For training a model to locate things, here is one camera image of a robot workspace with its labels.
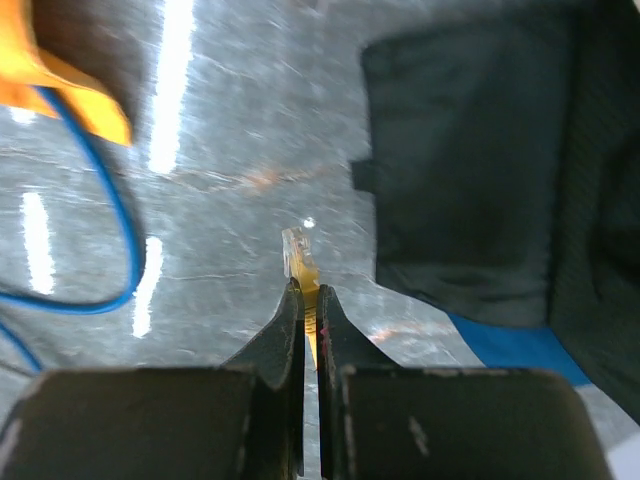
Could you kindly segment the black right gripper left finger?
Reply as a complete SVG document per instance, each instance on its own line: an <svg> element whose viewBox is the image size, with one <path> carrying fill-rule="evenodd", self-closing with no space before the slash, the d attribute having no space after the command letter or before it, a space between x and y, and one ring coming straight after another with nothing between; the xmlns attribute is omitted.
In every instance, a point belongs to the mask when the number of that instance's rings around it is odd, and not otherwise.
<svg viewBox="0 0 640 480"><path fill-rule="evenodd" d="M294 479L304 471L304 305L220 366L51 370L1 430L5 479Z"/></svg>

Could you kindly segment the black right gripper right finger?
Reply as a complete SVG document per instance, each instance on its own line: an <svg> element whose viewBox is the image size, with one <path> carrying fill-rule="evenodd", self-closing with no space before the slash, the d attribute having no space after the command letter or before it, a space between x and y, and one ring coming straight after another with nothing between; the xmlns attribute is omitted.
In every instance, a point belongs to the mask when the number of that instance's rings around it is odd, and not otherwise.
<svg viewBox="0 0 640 480"><path fill-rule="evenodd" d="M346 317L316 307L326 479L607 479L579 395L543 370L403 367Z"/></svg>

